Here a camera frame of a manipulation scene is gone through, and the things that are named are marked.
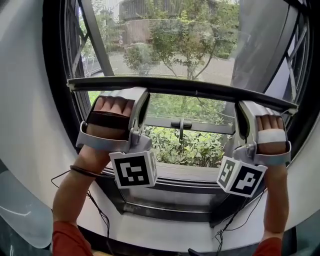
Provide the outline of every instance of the bracelet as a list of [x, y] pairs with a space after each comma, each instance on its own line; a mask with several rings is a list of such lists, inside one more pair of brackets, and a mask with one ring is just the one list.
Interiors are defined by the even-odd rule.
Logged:
[[82, 168], [75, 166], [75, 165], [70, 165], [70, 170], [76, 171], [77, 173], [80, 173], [82, 175], [92, 177], [92, 178], [105, 178], [106, 177], [104, 175], [96, 174], [96, 173], [93, 173], [93, 172], [88, 171], [86, 169], [82, 169]]

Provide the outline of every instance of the black strap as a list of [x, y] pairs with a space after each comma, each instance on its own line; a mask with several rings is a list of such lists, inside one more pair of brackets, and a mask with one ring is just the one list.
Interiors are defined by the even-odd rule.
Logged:
[[99, 177], [105, 178], [106, 177], [104, 175], [96, 174], [96, 173], [93, 173], [93, 172], [88, 171], [86, 169], [82, 169], [82, 168], [75, 166], [75, 165], [70, 165], [70, 170], [76, 171], [77, 173], [80, 173], [80, 174], [83, 174], [85, 176], [92, 177], [92, 178], [99, 178]]
[[89, 114], [86, 122], [88, 124], [93, 124], [97, 126], [128, 131], [129, 120], [130, 120], [130, 117], [122, 114], [116, 114], [116, 113], [110, 113], [110, 112], [104, 112], [104, 111], [92, 111]]

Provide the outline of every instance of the white wall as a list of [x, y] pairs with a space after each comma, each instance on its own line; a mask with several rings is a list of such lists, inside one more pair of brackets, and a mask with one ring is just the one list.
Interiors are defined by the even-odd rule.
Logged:
[[[50, 179], [69, 168], [76, 152], [64, 130], [48, 84], [42, 50], [42, 1], [10, 0], [0, 13], [0, 158], [36, 197], [52, 206], [56, 188]], [[303, 151], [289, 168], [290, 216], [288, 228], [320, 208], [318, 152], [320, 123]], [[110, 237], [129, 244], [170, 251], [216, 250], [208, 223], [177, 222], [120, 215], [94, 184], [90, 189], [111, 222]], [[256, 243], [263, 232], [264, 196], [249, 222], [226, 232], [223, 248]], [[235, 218], [230, 228], [242, 224], [254, 203]], [[78, 224], [106, 235], [97, 210], [86, 201]]]

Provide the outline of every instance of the wrist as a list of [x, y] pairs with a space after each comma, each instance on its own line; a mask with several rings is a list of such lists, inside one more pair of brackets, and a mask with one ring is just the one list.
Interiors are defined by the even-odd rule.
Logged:
[[283, 177], [287, 176], [288, 171], [287, 167], [284, 164], [281, 165], [270, 165], [268, 166], [268, 169], [266, 170], [266, 173], [268, 176], [273, 176], [273, 177]]
[[100, 174], [109, 162], [108, 151], [97, 150], [84, 145], [73, 165]]

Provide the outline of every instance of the finger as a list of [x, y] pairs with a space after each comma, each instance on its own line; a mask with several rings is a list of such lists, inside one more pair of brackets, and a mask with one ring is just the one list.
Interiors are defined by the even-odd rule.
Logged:
[[111, 97], [111, 96], [106, 97], [101, 111], [109, 112], [112, 106], [114, 105], [114, 103], [115, 103], [114, 97]]
[[122, 114], [127, 104], [127, 100], [121, 97], [116, 97], [113, 106], [110, 110], [112, 113]]
[[262, 126], [261, 118], [257, 117], [256, 122], [258, 123], [258, 131], [262, 131], [264, 127]]
[[274, 115], [269, 115], [269, 121], [272, 129], [278, 129], [277, 118]]
[[285, 126], [284, 126], [284, 120], [282, 119], [282, 117], [277, 117], [276, 122], [278, 123], [278, 127], [279, 129], [284, 130]]
[[102, 109], [102, 107], [104, 106], [104, 98], [103, 97], [99, 97], [94, 105], [94, 109], [93, 111], [100, 111]]
[[130, 117], [131, 115], [131, 111], [132, 111], [132, 108], [134, 107], [134, 103], [135, 101], [134, 100], [129, 100], [125, 107], [124, 107], [124, 110], [123, 110], [123, 115], [126, 116], [126, 117]]
[[264, 130], [271, 129], [269, 117], [267, 115], [261, 117], [261, 122]]

